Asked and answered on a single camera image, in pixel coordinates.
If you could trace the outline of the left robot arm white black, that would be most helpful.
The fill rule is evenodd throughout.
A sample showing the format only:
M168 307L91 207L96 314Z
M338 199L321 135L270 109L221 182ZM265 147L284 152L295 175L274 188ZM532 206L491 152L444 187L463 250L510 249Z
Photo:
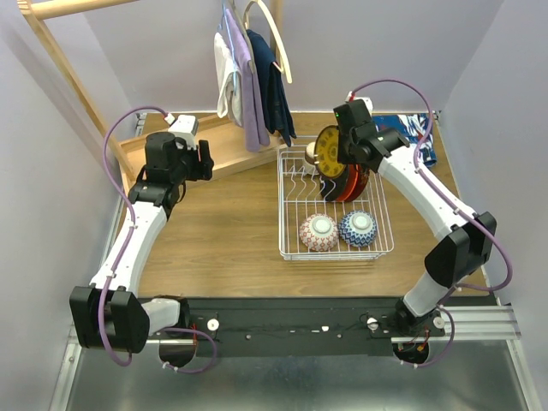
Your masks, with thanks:
M145 165L128 193L128 215L108 257L87 286L69 297L74 327L84 348L139 353L157 331L183 337L190 318L180 297L140 302L136 295L153 243L184 197L187 182L209 181L209 144L194 131L174 128L149 134Z

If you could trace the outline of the blue patterned bowl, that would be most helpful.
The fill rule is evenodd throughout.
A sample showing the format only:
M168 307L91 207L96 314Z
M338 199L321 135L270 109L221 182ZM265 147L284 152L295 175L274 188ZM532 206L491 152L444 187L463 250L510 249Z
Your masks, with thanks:
M339 235L351 247L370 246L378 233L376 220L366 211L346 214L338 224Z

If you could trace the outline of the red floral plate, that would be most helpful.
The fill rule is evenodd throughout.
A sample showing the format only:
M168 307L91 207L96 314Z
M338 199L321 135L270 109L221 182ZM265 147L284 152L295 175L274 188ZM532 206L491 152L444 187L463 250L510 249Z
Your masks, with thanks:
M369 181L369 175L370 175L370 170L367 167L365 168L360 167L358 179L356 181L356 185L353 191L353 200L356 200L358 197L360 197L363 191L365 190L366 185Z

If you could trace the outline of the yellow patterned small plate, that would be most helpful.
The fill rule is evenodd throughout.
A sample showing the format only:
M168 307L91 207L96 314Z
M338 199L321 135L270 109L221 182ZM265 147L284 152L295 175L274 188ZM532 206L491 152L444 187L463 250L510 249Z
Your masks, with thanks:
M338 161L339 132L335 125L325 127L318 135L314 147L314 163L320 175L338 178L346 166Z

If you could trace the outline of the red white patterned bowl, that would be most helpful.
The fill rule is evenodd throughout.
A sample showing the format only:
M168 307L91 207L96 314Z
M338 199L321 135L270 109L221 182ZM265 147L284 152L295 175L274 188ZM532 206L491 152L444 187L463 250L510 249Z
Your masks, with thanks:
M317 213L307 217L299 228L303 245L315 252L330 251L338 243L338 227L326 214Z

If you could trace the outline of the white wire dish rack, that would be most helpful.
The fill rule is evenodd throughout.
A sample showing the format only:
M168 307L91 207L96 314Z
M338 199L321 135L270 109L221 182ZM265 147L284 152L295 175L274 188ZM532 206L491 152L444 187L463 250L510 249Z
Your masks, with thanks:
M320 193L319 175L305 171L306 146L282 145L277 149L278 246L283 259L368 260L390 253L394 249L394 237L380 177L371 174L364 192L356 200L348 203L326 202ZM307 217L321 213L338 223L352 211L366 211L376 222L377 234L371 244L352 247L340 240L331 250L325 252L305 247L299 237L299 228Z

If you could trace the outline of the orange plate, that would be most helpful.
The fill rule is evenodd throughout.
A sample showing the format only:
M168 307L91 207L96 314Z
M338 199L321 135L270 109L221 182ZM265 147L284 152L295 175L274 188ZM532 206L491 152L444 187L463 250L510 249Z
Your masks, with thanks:
M337 197L338 202L348 202L353 200L353 192L356 190L360 182L360 166L350 165L348 167L348 178L345 183L344 189Z

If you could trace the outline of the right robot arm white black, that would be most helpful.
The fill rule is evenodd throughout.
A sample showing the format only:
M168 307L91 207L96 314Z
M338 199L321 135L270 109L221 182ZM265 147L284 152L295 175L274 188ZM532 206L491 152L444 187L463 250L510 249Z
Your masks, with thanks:
M488 261L496 219L489 212L476 213L454 196L415 159L415 146L398 130L379 130L364 101L341 104L334 114L338 161L364 165L389 181L438 240L425 258L424 274L396 304L394 325L403 335L411 336L423 328L427 316L452 287Z

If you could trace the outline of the white brown metal cup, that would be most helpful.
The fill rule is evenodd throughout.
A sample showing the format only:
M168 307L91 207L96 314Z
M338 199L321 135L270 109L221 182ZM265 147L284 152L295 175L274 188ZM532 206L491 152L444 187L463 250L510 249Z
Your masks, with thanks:
M315 160L315 143L314 142L310 142L307 145L304 159L308 164L311 164L312 166L315 165L316 160Z

